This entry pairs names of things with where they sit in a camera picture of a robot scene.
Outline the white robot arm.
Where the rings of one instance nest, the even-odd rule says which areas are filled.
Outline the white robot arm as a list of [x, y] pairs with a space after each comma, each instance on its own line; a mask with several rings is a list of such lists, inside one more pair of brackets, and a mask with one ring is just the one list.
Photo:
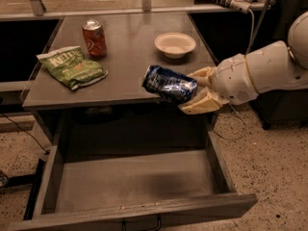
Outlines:
[[271, 90], [308, 88], [308, 13], [292, 24], [288, 40], [279, 40], [246, 55], [237, 54], [215, 67], [190, 74], [197, 81], [194, 97], [179, 106], [187, 115], [241, 105]]

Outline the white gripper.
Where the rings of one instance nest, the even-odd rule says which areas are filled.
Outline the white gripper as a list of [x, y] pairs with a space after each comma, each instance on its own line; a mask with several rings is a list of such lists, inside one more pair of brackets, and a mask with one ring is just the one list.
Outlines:
[[254, 100], [258, 92], [249, 75], [246, 57], [235, 55], [223, 60], [216, 68], [206, 66], [190, 73], [201, 87], [192, 100], [181, 104], [178, 108], [186, 115], [207, 114], [219, 110], [229, 101], [233, 105]]

